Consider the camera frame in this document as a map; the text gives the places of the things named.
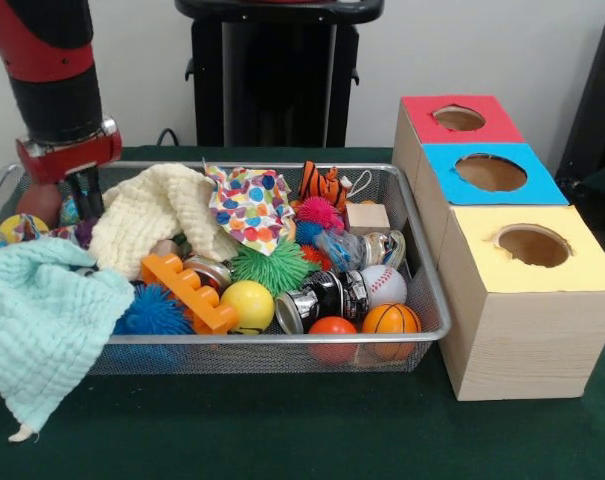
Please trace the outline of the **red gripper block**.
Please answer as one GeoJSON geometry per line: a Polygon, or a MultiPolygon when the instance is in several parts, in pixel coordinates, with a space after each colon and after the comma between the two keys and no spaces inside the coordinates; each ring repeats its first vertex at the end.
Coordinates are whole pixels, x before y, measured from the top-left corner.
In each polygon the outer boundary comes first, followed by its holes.
{"type": "Polygon", "coordinates": [[[103,214],[97,167],[119,160],[122,153],[121,134],[112,117],[104,115],[98,130],[77,142],[46,145],[25,136],[16,140],[16,150],[24,169],[37,183],[53,184],[66,179],[81,220],[103,214]],[[78,173],[84,170],[89,186],[86,193],[81,189],[78,173]]]}

